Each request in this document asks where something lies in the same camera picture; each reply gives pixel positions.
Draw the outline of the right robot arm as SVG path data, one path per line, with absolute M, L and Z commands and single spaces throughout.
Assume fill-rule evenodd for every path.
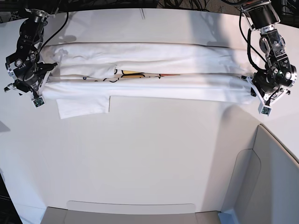
M 16 90 L 20 95 L 30 94 L 36 106 L 43 104 L 42 91 L 48 75 L 57 63 L 44 63 L 40 52 L 43 45 L 44 27 L 49 14 L 32 9 L 19 30 L 16 51 L 6 57 L 5 67 L 14 82 L 4 91 Z

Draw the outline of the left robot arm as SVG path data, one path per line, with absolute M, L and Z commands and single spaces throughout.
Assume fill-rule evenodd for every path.
M 297 71 L 291 65 L 285 51 L 285 41 L 275 28 L 280 18 L 270 0 L 242 0 L 240 10 L 244 16 L 249 16 L 249 31 L 247 35 L 247 54 L 252 66 L 257 70 L 251 82 L 253 89 L 258 91 L 263 106 L 270 107 L 297 81 Z M 251 32 L 259 31 L 259 46 L 265 54 L 265 68 L 259 68 L 251 59 Z

